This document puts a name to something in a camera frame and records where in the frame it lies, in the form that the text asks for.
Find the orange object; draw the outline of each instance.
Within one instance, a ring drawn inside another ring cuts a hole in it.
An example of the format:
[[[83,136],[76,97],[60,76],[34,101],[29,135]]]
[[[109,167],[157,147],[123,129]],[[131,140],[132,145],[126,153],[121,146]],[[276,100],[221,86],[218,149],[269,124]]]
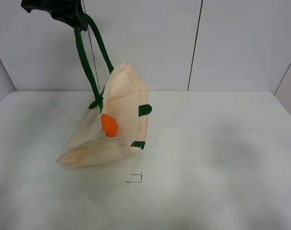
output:
[[[105,131],[107,137],[114,137],[117,133],[117,123],[115,119],[107,114],[101,116],[102,120],[102,130]]]

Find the white tabletop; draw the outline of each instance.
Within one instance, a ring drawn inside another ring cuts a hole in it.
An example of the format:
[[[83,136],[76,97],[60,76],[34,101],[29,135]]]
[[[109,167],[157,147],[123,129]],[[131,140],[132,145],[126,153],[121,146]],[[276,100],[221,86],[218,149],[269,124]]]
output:
[[[291,116],[272,94],[149,92],[140,155],[64,169],[55,161],[91,99],[0,103],[0,229],[291,230]]]

